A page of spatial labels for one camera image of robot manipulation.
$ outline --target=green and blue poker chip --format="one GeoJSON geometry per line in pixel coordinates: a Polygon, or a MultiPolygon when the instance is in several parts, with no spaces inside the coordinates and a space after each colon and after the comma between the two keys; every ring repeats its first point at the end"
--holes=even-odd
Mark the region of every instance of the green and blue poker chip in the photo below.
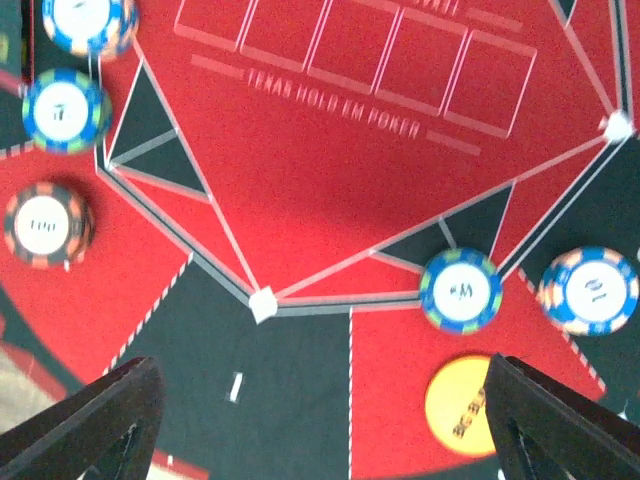
{"type": "Polygon", "coordinates": [[[99,52],[118,37],[123,0],[43,0],[42,16],[49,38],[78,56],[99,52]]]}
{"type": "Polygon", "coordinates": [[[539,299],[552,322],[572,335],[622,328],[638,304],[638,276],[618,252],[583,247],[558,257],[543,274],[539,299]]]}
{"type": "Polygon", "coordinates": [[[23,99],[22,120],[34,144],[51,153],[92,148],[111,124],[106,92],[81,72],[60,68],[40,75],[23,99]]]}
{"type": "Polygon", "coordinates": [[[496,267],[470,248],[446,250],[427,265],[420,282],[420,302],[437,328],[467,335],[487,326],[502,303],[496,267]]]}

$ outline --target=poker table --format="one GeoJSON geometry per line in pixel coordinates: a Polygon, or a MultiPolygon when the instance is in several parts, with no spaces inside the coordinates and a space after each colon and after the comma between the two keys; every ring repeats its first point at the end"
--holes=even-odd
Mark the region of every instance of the poker table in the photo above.
{"type": "Polygon", "coordinates": [[[134,49],[102,64],[58,50],[35,8],[36,73],[84,71],[116,111],[94,151],[54,156],[0,92],[0,203],[46,180],[96,216],[70,272],[0,249],[2,341],[56,399],[157,357],[154,461],[197,480],[495,480],[495,455],[446,449],[425,418],[468,354],[640,422],[640,313],[573,337],[535,299],[576,247],[640,270],[640,3],[139,0],[134,49]],[[418,296],[456,246],[504,290],[464,336],[418,296]]]}

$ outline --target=small white dash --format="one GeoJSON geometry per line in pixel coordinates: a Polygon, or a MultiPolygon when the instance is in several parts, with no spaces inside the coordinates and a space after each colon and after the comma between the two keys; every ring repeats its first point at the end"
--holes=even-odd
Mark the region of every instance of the small white dash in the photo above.
{"type": "Polygon", "coordinates": [[[241,372],[236,372],[236,378],[233,380],[233,386],[229,393],[229,401],[233,403],[238,403],[238,393],[240,392],[243,377],[244,375],[241,372]]]}

